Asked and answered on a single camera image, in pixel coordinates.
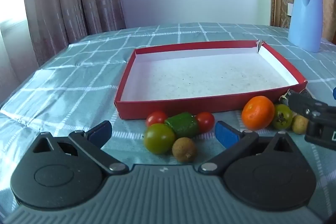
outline tablecloth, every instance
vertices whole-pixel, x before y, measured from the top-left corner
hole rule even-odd
[[[71,44],[36,71],[0,110],[0,218],[17,207],[10,190],[12,172],[34,138],[43,131],[67,136],[88,130],[103,120],[113,126],[112,138],[102,148],[130,167],[133,164],[177,164],[172,156],[155,156],[142,144],[143,120],[118,117],[114,96],[127,60],[135,48],[173,43],[265,40],[288,59],[308,80],[307,89],[318,100],[336,105],[336,45],[322,40],[318,53],[306,52],[288,40],[288,29],[245,24],[186,23],[124,29],[88,36]],[[233,127],[244,130],[240,111],[215,113]],[[273,135],[261,130],[260,135]],[[313,168],[316,191],[309,207],[326,219],[336,210],[335,151],[304,141],[290,133]],[[195,139],[196,165],[224,150],[214,131]]]

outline tangerine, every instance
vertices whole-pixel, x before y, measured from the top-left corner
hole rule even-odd
[[[273,120],[275,108],[265,96],[256,96],[247,102],[241,113],[241,120],[249,130],[260,130]]]

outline kiwi fruit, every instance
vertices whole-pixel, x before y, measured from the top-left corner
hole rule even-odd
[[[307,125],[308,125],[308,119],[301,116],[301,115],[296,115],[293,118],[293,123],[292,123],[292,130],[296,134],[305,134],[307,130]]]
[[[179,162],[192,162],[197,156],[197,148],[195,143],[189,138],[177,139],[172,147],[173,156]]]

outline table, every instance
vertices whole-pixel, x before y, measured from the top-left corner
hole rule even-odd
[[[177,164],[172,156],[155,156],[142,145],[143,120],[123,121],[113,100],[127,60],[135,48],[171,43],[264,40],[287,58],[308,80],[307,89],[318,100],[336,105],[336,45],[322,40],[320,52],[309,53],[287,40],[288,29],[263,25],[186,23],[139,27],[88,36],[40,68],[23,83],[0,110],[0,216],[17,204],[9,178],[27,147],[42,131],[67,136],[73,130],[89,130],[103,120],[113,125],[111,140],[103,150],[132,164]],[[240,111],[215,113],[216,120],[244,130]],[[260,135],[274,131],[261,130]],[[336,210],[335,151],[304,141],[291,133],[313,168],[317,187],[310,208],[323,218]],[[195,139],[196,165],[223,151],[214,132]]]

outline red cherry tomato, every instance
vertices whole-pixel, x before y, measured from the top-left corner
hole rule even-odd
[[[201,112],[196,115],[200,133],[210,131],[215,124],[215,117],[210,112]]]
[[[168,116],[163,111],[155,111],[148,115],[146,119],[146,126],[151,126],[155,123],[164,123]]]

